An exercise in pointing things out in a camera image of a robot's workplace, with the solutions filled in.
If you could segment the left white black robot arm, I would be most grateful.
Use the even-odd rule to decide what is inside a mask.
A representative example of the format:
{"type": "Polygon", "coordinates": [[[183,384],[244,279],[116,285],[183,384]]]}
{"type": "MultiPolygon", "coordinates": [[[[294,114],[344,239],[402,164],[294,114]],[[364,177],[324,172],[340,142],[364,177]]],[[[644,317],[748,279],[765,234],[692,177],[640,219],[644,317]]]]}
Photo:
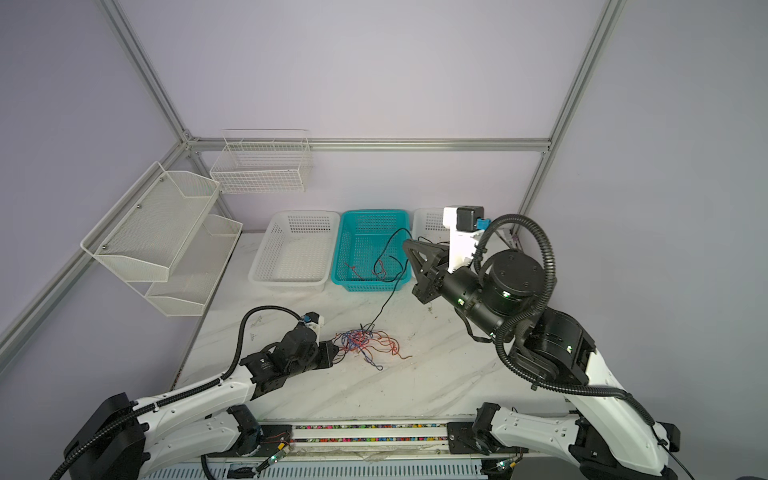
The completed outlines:
{"type": "Polygon", "coordinates": [[[254,453],[261,427],[248,402],[291,377],[331,368],[338,352],[319,338],[320,314],[285,312],[295,326],[250,355],[242,353],[248,321],[241,320],[233,360],[221,374],[137,400],[126,393],[105,399],[65,447],[52,478],[139,479],[209,453],[254,453]]]}

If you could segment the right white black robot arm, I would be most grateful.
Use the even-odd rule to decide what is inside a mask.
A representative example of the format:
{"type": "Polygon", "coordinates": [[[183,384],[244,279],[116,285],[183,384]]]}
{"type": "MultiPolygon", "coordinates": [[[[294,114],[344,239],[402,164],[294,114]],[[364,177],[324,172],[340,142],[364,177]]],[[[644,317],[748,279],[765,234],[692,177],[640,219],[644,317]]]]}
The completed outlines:
{"type": "Polygon", "coordinates": [[[446,300],[472,340],[491,345],[500,362],[533,390],[562,395],[570,413],[539,417],[482,404],[467,449],[496,455],[490,473],[509,478],[526,452],[578,468],[588,479],[675,479],[680,431],[659,422],[616,380],[594,339],[571,315],[554,309],[556,259],[531,218],[479,219],[470,207],[445,212],[445,244],[408,239],[403,251],[422,303],[446,300]]]}

